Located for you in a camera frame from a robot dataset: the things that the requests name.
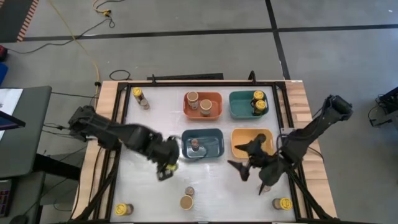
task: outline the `gray concrete floor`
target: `gray concrete floor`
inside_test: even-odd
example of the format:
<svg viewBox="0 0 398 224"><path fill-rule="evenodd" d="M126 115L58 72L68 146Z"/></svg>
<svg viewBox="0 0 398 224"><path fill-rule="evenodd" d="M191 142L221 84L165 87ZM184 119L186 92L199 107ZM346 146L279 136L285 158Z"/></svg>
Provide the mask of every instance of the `gray concrete floor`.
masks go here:
<svg viewBox="0 0 398 224"><path fill-rule="evenodd" d="M75 34L103 19L89 1L53 1ZM398 24L396 1L279 0L272 5L278 27ZM263 0L126 0L104 8L113 10L116 27L103 24L91 34L271 27ZM40 1L27 36L55 35L68 32L48 2ZM320 138L338 216L396 223L398 133L389 125L371 128L367 113L378 94L398 86L398 30L294 32L280 33L280 38L290 76L304 80L312 111L329 94L341 95L354 106L349 121L336 124ZM30 50L42 44L5 46ZM97 39L82 40L82 44L97 61L103 80L109 80L108 74L116 69L129 70L135 80L152 74L217 72L223 72L225 79L245 79L250 70L260 79L283 79L271 33ZM94 95L94 68L74 43L30 55L11 54L7 64L10 70L3 87L51 85L54 91ZM75 109L88 102L52 95L46 122L66 124ZM81 145L43 134L39 152L61 155ZM48 178L46 185L55 182ZM69 186L51 197L61 196ZM43 203L52 201L51 197ZM61 200L62 209L72 204L73 193L66 198ZM42 223L61 221L54 218L56 212L47 205Z"/></svg>

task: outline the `orange striped tape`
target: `orange striped tape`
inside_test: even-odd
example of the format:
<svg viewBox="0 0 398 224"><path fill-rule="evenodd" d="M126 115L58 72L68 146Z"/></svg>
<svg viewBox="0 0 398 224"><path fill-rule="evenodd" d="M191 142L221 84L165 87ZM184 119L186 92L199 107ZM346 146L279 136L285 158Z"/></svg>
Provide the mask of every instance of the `orange striped tape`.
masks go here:
<svg viewBox="0 0 398 224"><path fill-rule="evenodd" d="M33 15L35 14L38 3L39 3L39 0L32 1L32 4L30 5L29 10L27 11L25 21L21 27L21 30L18 33L17 42L22 42L24 40L25 34L27 32L30 22L33 19Z"/></svg>

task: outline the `yellow cable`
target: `yellow cable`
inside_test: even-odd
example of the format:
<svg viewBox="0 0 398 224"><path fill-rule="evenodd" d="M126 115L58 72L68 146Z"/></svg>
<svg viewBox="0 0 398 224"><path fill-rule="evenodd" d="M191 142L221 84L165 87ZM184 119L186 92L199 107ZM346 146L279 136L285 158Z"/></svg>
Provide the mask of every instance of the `yellow cable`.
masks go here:
<svg viewBox="0 0 398 224"><path fill-rule="evenodd" d="M98 70L98 66L97 63L95 62L95 60L93 59L93 57L88 53L88 51L82 46L82 44L76 40L75 35L73 35L72 30L69 28L67 22L65 21L65 19L63 18L63 16L61 15L61 13L58 11L58 9L54 6L52 0L49 0L51 6L54 8L55 12L57 12L58 16L60 16L60 18L62 19L63 23L65 24L65 26L68 28L70 35L72 36L73 40L86 52L87 56L90 58L91 62L93 63L94 67L95 67L95 71L97 73L97 82L100 81L100 71ZM98 95L98 86L95 86L95 96ZM95 98L94 100L94 108L97 107L97 98Z"/></svg>
<svg viewBox="0 0 398 224"><path fill-rule="evenodd" d="M101 10L101 9L97 9L97 8L94 7L95 3L97 3L98 1L99 1L99 0L93 0L93 5L92 5L92 6L93 6L93 9L94 9L95 11L101 12L101 13L108 12L109 9Z"/></svg>

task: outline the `monitor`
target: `monitor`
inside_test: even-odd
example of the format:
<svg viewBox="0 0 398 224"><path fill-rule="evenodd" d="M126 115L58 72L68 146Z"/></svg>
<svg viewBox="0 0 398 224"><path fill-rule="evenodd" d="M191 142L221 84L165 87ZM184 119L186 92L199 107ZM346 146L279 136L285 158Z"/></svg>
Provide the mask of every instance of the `monitor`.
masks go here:
<svg viewBox="0 0 398 224"><path fill-rule="evenodd" d="M25 122L0 111L0 131L25 127Z"/></svg>

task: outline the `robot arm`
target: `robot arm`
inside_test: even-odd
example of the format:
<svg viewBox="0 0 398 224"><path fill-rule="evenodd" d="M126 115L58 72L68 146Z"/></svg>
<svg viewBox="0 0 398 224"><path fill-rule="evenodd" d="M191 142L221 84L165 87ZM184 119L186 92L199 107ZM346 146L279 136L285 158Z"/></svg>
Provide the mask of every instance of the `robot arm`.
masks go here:
<svg viewBox="0 0 398 224"><path fill-rule="evenodd" d="M340 96L329 96L322 106L320 116L303 129L297 129L287 135L287 141L277 150L277 153L268 155L261 150L261 143L266 140L266 137L260 134L247 144L235 146L249 154L249 161L246 166L234 161L228 162L237 168L243 181L247 181L251 167L261 168L259 178L262 180L263 186L272 186L285 172L286 166L294 168L301 162L309 145L326 129L337 121L349 119L353 113L351 108L352 106Z"/></svg>
<svg viewBox="0 0 398 224"><path fill-rule="evenodd" d="M119 124L95 113L92 106L79 107L69 120L72 136L86 139L96 136L104 149L117 150L123 143L128 149L157 163L157 177L165 180L177 169L179 148L177 141L164 140L160 133L140 124Z"/></svg>

